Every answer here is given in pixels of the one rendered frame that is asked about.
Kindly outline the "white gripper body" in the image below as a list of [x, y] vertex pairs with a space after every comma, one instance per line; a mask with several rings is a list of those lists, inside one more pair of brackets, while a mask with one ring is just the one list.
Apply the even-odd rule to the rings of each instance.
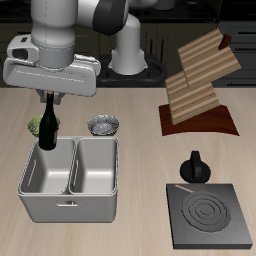
[[33, 62], [7, 58], [3, 80], [7, 85], [92, 97], [96, 93], [96, 77], [101, 64], [94, 57], [76, 54], [62, 71], [41, 69]]

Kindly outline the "dark wine bottle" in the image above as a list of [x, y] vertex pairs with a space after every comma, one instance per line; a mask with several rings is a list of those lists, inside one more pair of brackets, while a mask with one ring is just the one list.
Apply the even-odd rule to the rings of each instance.
[[44, 115], [39, 126], [39, 147], [43, 150], [53, 150], [57, 144], [57, 120], [54, 113], [54, 93], [47, 92], [47, 102]]

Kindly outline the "green fluted dish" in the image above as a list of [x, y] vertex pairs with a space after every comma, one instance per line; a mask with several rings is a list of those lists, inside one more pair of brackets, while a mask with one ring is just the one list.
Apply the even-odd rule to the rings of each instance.
[[57, 116], [48, 117], [44, 115], [38, 115], [32, 118], [27, 124], [30, 133], [38, 138], [54, 137], [59, 126], [60, 120]]

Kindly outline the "grey fluted dish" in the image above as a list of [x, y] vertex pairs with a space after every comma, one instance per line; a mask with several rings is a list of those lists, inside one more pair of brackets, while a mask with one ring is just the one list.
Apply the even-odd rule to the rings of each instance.
[[93, 136], [114, 136], [120, 124], [114, 116], [98, 115], [91, 118], [87, 126]]

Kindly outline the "white two-bin basket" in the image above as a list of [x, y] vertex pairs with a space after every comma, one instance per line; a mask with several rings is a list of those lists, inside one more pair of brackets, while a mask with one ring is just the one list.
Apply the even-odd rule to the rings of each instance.
[[17, 188], [36, 223], [110, 223], [118, 194], [115, 137], [60, 137], [45, 151], [35, 141]]

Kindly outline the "wooden slat rack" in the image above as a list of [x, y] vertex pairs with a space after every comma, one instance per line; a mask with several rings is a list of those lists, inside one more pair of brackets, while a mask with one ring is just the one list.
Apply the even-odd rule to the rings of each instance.
[[162, 135], [219, 132], [238, 135], [212, 82], [241, 68], [229, 43], [215, 29], [177, 49], [182, 71], [165, 80], [168, 104], [159, 107]]

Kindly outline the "round black knob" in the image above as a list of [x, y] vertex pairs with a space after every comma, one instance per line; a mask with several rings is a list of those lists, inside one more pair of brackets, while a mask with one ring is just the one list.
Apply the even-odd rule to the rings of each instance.
[[188, 183], [206, 183], [210, 176], [209, 166], [201, 160], [198, 151], [192, 151], [190, 159], [182, 163], [180, 176]]

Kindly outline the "dark grey stove plate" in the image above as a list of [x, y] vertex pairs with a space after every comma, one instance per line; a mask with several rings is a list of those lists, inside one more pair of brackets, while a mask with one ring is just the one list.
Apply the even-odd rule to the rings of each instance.
[[174, 249], [250, 249], [232, 184], [167, 184]]

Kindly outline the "flat black base plate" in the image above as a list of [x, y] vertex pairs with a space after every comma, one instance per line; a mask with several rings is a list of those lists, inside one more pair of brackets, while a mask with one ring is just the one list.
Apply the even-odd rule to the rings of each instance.
[[135, 75], [121, 75], [109, 68], [112, 56], [100, 56], [101, 71], [97, 86], [101, 88], [158, 88], [167, 77], [166, 67], [153, 54], [146, 54], [146, 69]]

